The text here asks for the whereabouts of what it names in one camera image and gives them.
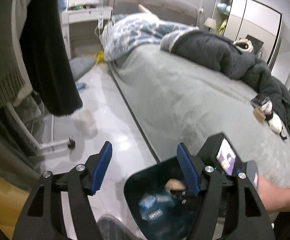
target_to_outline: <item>lampshade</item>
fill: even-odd
[[[216,21],[210,17],[207,18],[206,22],[204,23],[204,25],[208,28],[211,28],[213,30],[216,29]]]

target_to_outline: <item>mattress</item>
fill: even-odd
[[[255,160],[272,183],[290,186],[290,139],[283,141],[253,115],[256,92],[241,81],[142,45],[109,64],[117,84],[160,160],[184,142],[198,153],[208,136],[224,132],[243,161]]]

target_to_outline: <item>black caster wheel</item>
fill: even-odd
[[[67,146],[69,149],[74,149],[76,147],[76,142],[73,139],[69,138],[69,142],[67,143]]]

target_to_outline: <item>metal screw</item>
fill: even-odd
[[[78,171],[83,171],[85,169],[85,165],[84,164],[79,164],[76,166],[76,170]]]
[[[50,175],[51,175],[50,171],[44,171],[44,173],[43,173],[44,178],[48,178]]]
[[[213,168],[212,166],[206,166],[206,167],[205,167],[205,171],[211,173],[211,172],[214,171],[214,168]]]
[[[243,172],[240,172],[240,173],[238,174],[238,176],[239,176],[241,179],[245,179],[245,178],[246,178],[246,174],[243,173]]]

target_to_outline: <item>white tile floor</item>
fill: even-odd
[[[100,151],[105,141],[113,146],[113,156],[101,189],[90,197],[96,220],[111,214],[121,220],[137,236],[144,238],[128,210],[123,187],[128,177],[156,164],[128,107],[126,106],[106,64],[92,68],[81,79],[87,88],[80,92],[83,108],[71,116],[55,118],[55,140],[71,136],[76,148],[58,147],[37,157],[37,169],[54,174],[67,172],[85,163],[90,155]],[[50,141],[51,117],[36,124],[34,136],[38,141]],[[77,239],[70,216],[67,193],[62,193],[63,212],[68,237]]]

